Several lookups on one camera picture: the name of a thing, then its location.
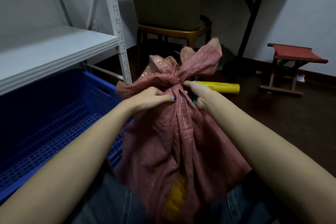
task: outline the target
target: hand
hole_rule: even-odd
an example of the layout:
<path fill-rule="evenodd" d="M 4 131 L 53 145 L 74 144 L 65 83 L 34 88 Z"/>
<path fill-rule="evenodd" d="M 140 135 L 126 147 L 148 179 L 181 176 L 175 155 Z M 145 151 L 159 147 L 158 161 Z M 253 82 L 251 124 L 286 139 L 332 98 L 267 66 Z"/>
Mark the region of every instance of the hand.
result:
<path fill-rule="evenodd" d="M 209 87 L 194 81 L 185 81 L 183 85 L 189 87 L 197 96 L 196 107 L 199 110 L 206 109 L 206 100 L 209 99 L 209 95 L 214 91 Z"/>
<path fill-rule="evenodd" d="M 133 97 L 124 100 L 132 107 L 133 112 L 146 111 L 153 107 L 156 107 L 164 102 L 174 102 L 176 96 L 163 95 L 161 90 L 155 87 L 149 87 L 148 89 L 134 95 Z"/>

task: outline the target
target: perforated metal post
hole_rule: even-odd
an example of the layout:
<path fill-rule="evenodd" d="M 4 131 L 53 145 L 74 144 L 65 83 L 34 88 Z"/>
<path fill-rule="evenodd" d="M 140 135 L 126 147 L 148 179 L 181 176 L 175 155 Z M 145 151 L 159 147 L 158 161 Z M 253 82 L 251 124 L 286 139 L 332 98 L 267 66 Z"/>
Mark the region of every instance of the perforated metal post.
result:
<path fill-rule="evenodd" d="M 128 57 L 125 47 L 124 33 L 121 26 L 120 12 L 118 0 L 106 0 L 108 11 L 110 13 L 110 18 L 113 27 L 113 34 L 119 38 L 119 47 L 116 47 L 116 50 L 119 55 L 120 66 L 123 73 L 124 81 L 127 83 L 132 82 L 131 73 L 129 70 Z"/>

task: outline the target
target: chair seat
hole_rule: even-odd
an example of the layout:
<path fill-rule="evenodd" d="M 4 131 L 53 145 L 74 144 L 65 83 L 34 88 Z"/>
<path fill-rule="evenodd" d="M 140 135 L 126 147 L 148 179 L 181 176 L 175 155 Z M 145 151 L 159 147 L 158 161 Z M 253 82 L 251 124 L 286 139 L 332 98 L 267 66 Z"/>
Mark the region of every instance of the chair seat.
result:
<path fill-rule="evenodd" d="M 268 44 L 275 49 L 275 59 L 308 61 L 313 63 L 328 63 L 328 60 L 323 59 L 312 52 L 312 48 L 292 46 L 285 44 Z"/>

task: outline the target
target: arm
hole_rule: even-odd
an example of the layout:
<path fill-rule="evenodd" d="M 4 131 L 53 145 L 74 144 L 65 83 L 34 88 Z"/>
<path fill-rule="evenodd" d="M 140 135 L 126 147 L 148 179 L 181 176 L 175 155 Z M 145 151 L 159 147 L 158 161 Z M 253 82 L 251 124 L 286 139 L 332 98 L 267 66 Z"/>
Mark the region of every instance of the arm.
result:
<path fill-rule="evenodd" d="M 336 179 L 302 151 L 224 96 L 197 82 L 185 86 L 261 179 L 307 223 L 336 220 Z"/>
<path fill-rule="evenodd" d="M 0 207 L 0 222 L 62 223 L 98 173 L 122 126 L 173 96 L 150 87 L 122 101 L 61 150 Z"/>

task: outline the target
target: dark wooden floor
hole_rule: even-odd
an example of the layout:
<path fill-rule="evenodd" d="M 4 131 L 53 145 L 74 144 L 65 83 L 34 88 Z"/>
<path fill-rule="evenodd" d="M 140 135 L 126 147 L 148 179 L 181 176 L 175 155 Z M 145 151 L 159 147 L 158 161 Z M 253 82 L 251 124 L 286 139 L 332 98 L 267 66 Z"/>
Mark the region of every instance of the dark wooden floor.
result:
<path fill-rule="evenodd" d="M 178 58 L 173 51 L 180 48 L 180 45 L 165 45 L 164 42 L 149 40 L 141 49 L 143 68 L 148 64 L 148 54 L 174 55 Z M 135 48 L 129 50 L 128 59 L 132 79 L 135 81 Z M 99 66 L 121 73 L 117 55 L 100 62 Z M 114 78 L 101 73 L 96 75 L 116 84 Z M 206 80 L 240 84 L 240 93 L 237 96 L 226 97 L 336 177 L 336 87 L 317 82 L 298 82 L 297 89 L 305 92 L 301 98 L 259 91 L 258 87 L 262 83 L 266 84 L 269 77 L 267 74 L 257 75 L 255 68 L 249 67 L 244 61 L 240 64 L 229 64 L 223 71 L 216 72 Z M 289 88 L 290 80 L 281 78 L 275 80 L 275 83 Z"/>

